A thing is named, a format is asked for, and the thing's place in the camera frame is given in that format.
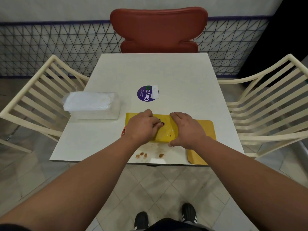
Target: black sneaker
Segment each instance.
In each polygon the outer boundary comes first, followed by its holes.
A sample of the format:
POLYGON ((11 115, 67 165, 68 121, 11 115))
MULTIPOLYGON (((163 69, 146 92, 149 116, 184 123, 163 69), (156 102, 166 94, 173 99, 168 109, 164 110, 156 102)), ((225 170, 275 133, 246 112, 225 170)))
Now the black sneaker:
POLYGON ((196 210, 189 203, 184 203, 182 206, 182 221, 190 221, 197 224, 196 210))
POLYGON ((149 218, 146 212, 139 212, 135 218, 135 230, 147 229, 149 227, 149 218))

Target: clear plastic packaging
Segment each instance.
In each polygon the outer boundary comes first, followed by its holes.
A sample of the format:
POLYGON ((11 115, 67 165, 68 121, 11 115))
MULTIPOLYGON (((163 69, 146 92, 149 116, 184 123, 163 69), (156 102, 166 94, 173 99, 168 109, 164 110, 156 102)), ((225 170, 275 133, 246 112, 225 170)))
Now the clear plastic packaging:
POLYGON ((63 108, 77 119, 118 119, 120 100, 116 92, 71 92, 63 108))

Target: red chair backrest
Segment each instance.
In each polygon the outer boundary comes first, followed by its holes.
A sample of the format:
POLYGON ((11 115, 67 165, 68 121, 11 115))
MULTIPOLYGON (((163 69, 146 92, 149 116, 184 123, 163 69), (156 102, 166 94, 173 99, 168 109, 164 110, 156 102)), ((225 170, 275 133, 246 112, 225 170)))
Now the red chair backrest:
POLYGON ((125 38, 122 53, 197 53, 190 41, 204 30, 208 13, 201 7, 167 10, 116 9, 114 30, 125 38))

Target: shoe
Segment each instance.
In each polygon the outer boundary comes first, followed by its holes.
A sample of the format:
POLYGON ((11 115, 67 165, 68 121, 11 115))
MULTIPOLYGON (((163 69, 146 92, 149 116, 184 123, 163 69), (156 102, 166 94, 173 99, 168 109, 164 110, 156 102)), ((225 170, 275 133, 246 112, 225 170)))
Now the shoe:
POLYGON ((135 218, 135 230, 147 229, 149 227, 149 218, 146 212, 139 212, 135 218))
POLYGON ((197 214, 194 207, 189 203, 184 203, 182 206, 182 221, 190 221, 197 224, 197 214))

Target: hand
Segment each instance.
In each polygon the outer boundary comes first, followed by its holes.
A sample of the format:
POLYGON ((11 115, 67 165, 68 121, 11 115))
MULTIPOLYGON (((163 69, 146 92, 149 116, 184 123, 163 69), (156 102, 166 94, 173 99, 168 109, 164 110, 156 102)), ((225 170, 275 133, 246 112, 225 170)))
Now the hand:
POLYGON ((179 135, 169 143, 170 147, 181 146, 185 149, 192 149, 206 137, 202 126, 187 113, 174 112, 170 116, 179 128, 179 135))
POLYGON ((125 129, 125 136, 141 146, 152 140, 159 128, 162 126, 163 124, 160 120, 153 116, 150 109, 147 109, 146 111, 133 116, 128 121, 125 129))

